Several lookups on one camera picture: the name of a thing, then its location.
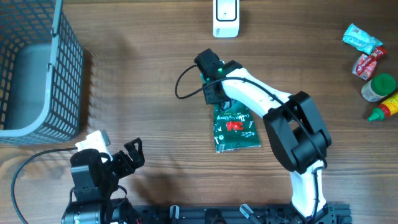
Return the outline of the green snack bag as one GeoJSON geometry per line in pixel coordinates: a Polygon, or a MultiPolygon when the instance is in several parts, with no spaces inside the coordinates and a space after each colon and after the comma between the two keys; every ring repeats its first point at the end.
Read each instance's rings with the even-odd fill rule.
{"type": "Polygon", "coordinates": [[[251,110],[241,102],[231,107],[214,105],[213,137],[216,153],[261,145],[251,110]]]}

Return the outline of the teal wet wipes pack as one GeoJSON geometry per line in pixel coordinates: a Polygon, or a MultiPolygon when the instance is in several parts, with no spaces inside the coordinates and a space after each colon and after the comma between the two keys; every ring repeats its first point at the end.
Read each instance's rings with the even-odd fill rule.
{"type": "Polygon", "coordinates": [[[371,54],[376,47],[380,47],[382,42],[370,36],[367,32],[351,24],[343,34],[342,41],[357,50],[366,54],[371,54]]]}

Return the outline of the green-lid spice jar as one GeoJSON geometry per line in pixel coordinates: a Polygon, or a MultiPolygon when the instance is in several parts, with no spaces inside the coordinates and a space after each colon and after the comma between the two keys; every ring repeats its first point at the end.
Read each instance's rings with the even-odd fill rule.
{"type": "Polygon", "coordinates": [[[361,89],[362,97],[369,102],[377,102],[396,90],[396,79],[388,74],[381,73],[368,81],[361,89]]]}

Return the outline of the red Nescafe coffee stick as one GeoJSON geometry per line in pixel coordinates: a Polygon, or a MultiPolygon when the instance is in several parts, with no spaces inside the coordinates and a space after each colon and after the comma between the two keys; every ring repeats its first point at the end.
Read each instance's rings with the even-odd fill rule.
{"type": "Polygon", "coordinates": [[[380,59],[385,54],[386,54],[386,50],[384,48],[376,47],[372,51],[372,53],[370,55],[368,55],[366,57],[366,59],[364,59],[363,62],[361,62],[361,63],[359,63],[357,65],[357,67],[356,67],[357,74],[361,75],[368,65],[370,65],[371,63],[377,61],[378,59],[380,59]]]}

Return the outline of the red sauce bottle green cap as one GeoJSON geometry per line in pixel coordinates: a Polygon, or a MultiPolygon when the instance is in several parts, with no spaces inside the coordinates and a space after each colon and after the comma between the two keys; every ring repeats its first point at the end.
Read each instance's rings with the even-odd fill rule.
{"type": "Polygon", "coordinates": [[[396,114],[397,107],[397,92],[395,92],[372,110],[371,115],[368,117],[368,121],[383,121],[386,118],[396,114]]]}

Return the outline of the red Kleenex tissue pack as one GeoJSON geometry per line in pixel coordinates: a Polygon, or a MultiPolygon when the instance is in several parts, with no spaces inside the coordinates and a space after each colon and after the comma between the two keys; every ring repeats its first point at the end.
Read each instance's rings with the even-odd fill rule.
{"type": "Polygon", "coordinates": [[[377,66],[377,62],[376,62],[376,61],[373,61],[373,62],[371,62],[370,64],[368,64],[368,65],[363,69],[363,71],[362,71],[361,74],[359,74],[359,73],[356,71],[356,68],[357,68],[357,66],[358,66],[359,64],[362,64],[362,63],[367,59],[367,57],[368,57],[368,56],[367,56],[366,54],[362,54],[362,55],[357,59],[357,61],[355,62],[355,64],[353,65],[353,69],[352,69],[352,73],[353,73],[354,75],[356,75],[357,77],[362,78],[363,80],[369,80],[370,77],[371,77],[372,74],[373,74],[373,71],[375,70],[375,68],[376,68],[376,66],[377,66]]]}

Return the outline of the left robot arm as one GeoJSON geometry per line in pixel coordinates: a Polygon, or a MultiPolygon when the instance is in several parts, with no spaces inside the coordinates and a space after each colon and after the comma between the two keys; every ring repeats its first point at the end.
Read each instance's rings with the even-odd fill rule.
{"type": "Polygon", "coordinates": [[[112,156],[96,149],[84,149],[71,159],[74,187],[62,216],[62,224],[141,223],[142,218],[127,197],[112,199],[121,189],[119,180],[133,174],[145,163],[142,141],[136,138],[124,145],[127,153],[112,156]]]}

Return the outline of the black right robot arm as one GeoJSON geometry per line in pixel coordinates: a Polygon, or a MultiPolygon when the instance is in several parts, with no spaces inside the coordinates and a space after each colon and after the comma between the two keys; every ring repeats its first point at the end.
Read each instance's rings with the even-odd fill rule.
{"type": "Polygon", "coordinates": [[[316,223],[326,213],[322,193],[322,170],[331,136],[312,98],[276,90],[254,78],[240,63],[221,61],[211,49],[194,59],[204,84],[205,102],[222,110],[234,102],[247,106],[263,119],[271,149],[290,172],[291,204],[307,223],[316,223]]]}

